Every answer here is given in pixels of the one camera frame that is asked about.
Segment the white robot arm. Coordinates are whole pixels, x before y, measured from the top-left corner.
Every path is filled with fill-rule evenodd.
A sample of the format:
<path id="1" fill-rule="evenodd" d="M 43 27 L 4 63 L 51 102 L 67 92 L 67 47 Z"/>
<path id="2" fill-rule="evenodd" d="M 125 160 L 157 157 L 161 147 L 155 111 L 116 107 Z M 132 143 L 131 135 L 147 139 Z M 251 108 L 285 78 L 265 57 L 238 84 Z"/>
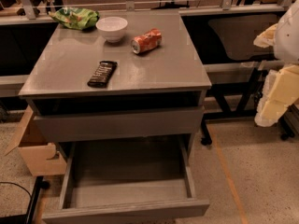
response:
<path id="1" fill-rule="evenodd" d="M 253 44 L 261 48 L 272 46 L 275 57 L 284 62 L 278 71 L 269 71 L 257 105 L 255 123 L 269 127 L 277 123 L 289 106 L 299 99 L 299 0 L 291 5 L 278 23 L 259 34 Z"/>

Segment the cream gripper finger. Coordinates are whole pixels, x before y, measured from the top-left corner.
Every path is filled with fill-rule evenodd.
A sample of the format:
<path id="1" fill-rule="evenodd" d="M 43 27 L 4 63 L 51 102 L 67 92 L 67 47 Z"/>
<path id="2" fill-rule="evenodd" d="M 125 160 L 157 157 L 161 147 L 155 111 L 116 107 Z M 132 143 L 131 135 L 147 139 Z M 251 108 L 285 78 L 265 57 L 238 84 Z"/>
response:
<path id="1" fill-rule="evenodd" d="M 268 27 L 265 31 L 256 36 L 256 38 L 253 41 L 253 44 L 260 48 L 273 47 L 277 27 L 277 24 Z"/>
<path id="2" fill-rule="evenodd" d="M 286 65 L 278 71 L 270 70 L 262 95 L 254 121 L 258 126 L 270 127 L 299 99 L 299 66 Z"/>

